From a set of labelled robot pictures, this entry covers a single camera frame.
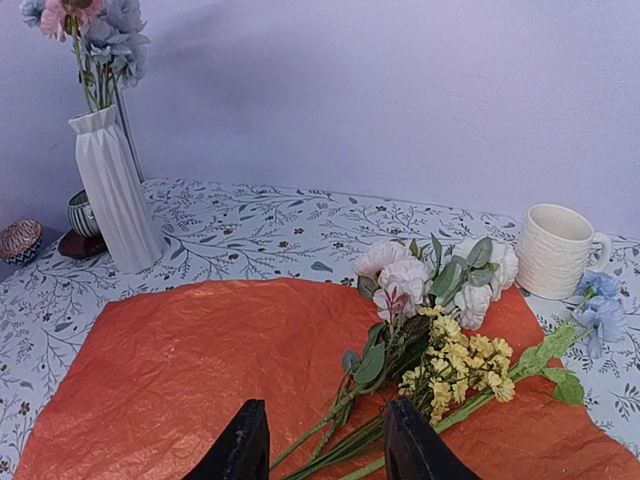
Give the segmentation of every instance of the white mug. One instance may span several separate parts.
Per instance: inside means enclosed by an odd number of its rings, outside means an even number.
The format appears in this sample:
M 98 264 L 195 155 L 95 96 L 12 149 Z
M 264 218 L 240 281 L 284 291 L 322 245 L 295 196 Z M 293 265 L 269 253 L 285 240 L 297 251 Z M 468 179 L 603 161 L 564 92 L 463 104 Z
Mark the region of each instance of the white mug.
M 598 262 L 588 269 L 602 272 L 611 258 L 611 239 L 594 233 L 579 213 L 559 205 L 529 209 L 516 246 L 518 284 L 542 298 L 562 300 L 574 294 L 584 274 L 592 245 L 601 244 Z

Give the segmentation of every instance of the floral tablecloth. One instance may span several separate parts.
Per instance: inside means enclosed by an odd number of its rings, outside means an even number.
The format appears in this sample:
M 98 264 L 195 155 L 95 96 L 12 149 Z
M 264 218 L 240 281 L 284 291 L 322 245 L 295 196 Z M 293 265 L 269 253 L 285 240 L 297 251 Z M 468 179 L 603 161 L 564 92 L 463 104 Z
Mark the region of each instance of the floral tablecloth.
M 75 261 L 54 244 L 0 283 L 2 480 L 13 476 L 37 414 L 110 301 L 208 279 L 286 276 L 351 286 L 354 258 L 378 240 L 426 243 L 433 233 L 444 245 L 470 235 L 515 243 L 520 228 L 503 215 L 320 190 L 151 180 L 145 191 L 167 243 L 154 267 L 122 275 L 109 255 Z M 585 386 L 593 421 L 640 457 L 640 240 L 612 237 L 608 272 L 622 282 L 629 333 L 598 360 L 584 345 L 563 360 Z M 561 302 L 527 301 L 546 330 L 566 316 Z

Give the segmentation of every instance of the pink flower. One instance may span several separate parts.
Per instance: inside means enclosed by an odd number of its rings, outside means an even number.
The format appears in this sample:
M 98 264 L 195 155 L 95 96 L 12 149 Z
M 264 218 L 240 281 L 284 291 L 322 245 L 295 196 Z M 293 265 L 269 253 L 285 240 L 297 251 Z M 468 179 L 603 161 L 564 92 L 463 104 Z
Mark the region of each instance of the pink flower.
M 40 22 L 42 34 L 61 42 L 64 41 L 65 18 L 67 18 L 67 12 L 62 6 L 62 0 L 47 0 Z
M 42 12 L 40 30 L 43 35 L 64 41 L 65 22 L 68 16 L 78 19 L 85 31 L 104 7 L 104 0 L 47 0 Z

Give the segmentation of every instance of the patterned bowl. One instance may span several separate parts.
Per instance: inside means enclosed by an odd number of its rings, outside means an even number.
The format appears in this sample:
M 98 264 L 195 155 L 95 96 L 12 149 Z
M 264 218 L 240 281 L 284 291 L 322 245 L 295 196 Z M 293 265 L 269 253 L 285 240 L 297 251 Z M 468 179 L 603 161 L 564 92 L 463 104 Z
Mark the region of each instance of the patterned bowl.
M 81 191 L 69 200 L 67 212 L 69 213 L 71 228 L 78 235 L 85 238 L 93 238 L 100 235 L 100 227 L 96 217 L 93 215 L 91 205 L 89 205 L 86 191 Z
M 0 259 L 9 265 L 27 265 L 36 259 L 41 245 L 40 222 L 21 220 L 0 232 Z

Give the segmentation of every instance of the white vase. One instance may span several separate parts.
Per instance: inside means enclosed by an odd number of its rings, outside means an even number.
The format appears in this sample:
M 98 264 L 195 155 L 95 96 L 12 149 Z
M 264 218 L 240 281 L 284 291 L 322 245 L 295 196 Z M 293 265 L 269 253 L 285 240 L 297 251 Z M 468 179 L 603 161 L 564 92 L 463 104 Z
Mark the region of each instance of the white vase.
M 116 124 L 116 107 L 69 121 L 77 134 L 76 162 L 100 232 L 116 267 L 138 273 L 164 253 L 142 193 L 131 150 Z

